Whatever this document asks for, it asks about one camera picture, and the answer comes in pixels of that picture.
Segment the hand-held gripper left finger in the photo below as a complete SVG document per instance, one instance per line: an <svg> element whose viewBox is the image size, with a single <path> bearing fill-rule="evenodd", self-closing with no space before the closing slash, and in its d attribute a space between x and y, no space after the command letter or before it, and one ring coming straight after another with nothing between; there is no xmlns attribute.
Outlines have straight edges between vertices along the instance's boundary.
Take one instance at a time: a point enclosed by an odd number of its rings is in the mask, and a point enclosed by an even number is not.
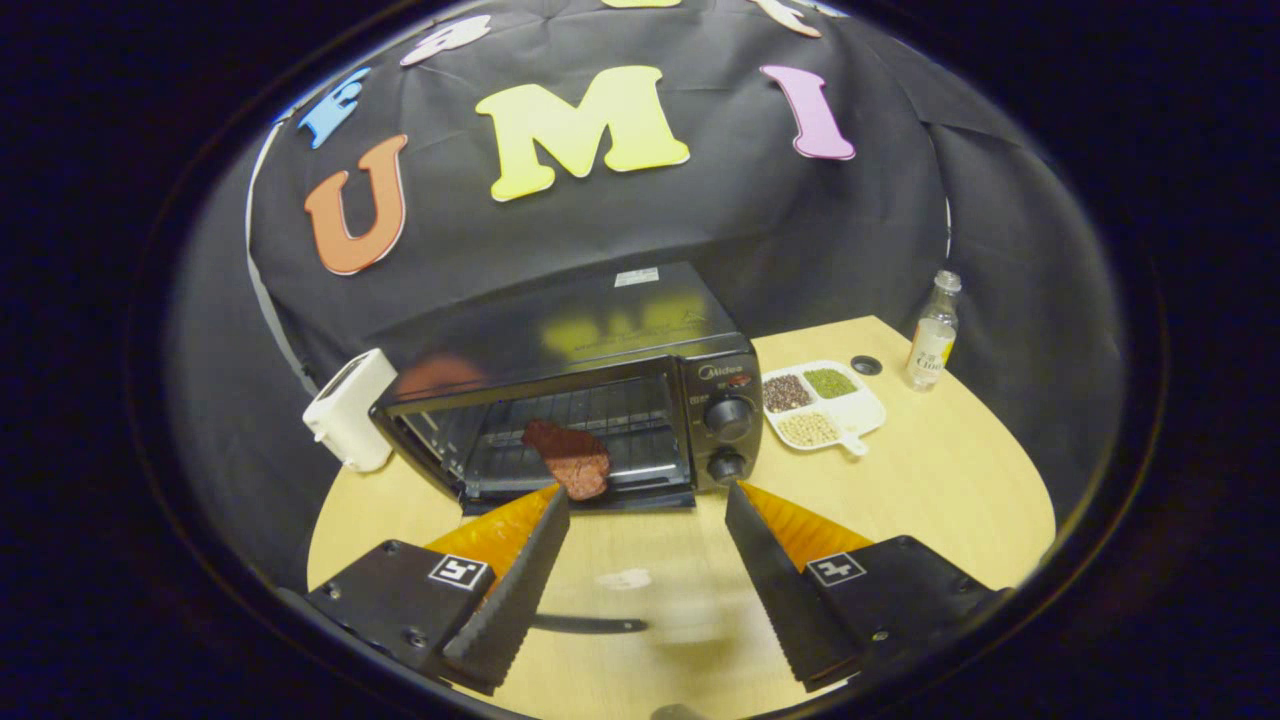
<svg viewBox="0 0 1280 720"><path fill-rule="evenodd" d="M305 601L421 676L493 694L532 625L568 528L567 493L545 487L428 546L384 539Z"/></svg>

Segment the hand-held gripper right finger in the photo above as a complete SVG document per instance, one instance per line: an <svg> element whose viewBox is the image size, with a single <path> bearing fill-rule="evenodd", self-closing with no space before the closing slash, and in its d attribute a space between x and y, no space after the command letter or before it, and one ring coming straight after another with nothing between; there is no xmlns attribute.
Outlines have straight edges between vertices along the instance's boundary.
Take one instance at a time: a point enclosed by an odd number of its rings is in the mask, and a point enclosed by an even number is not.
<svg viewBox="0 0 1280 720"><path fill-rule="evenodd" d="M808 691L901 676L1006 594L911 536L873 542L745 482L730 488L726 525Z"/></svg>

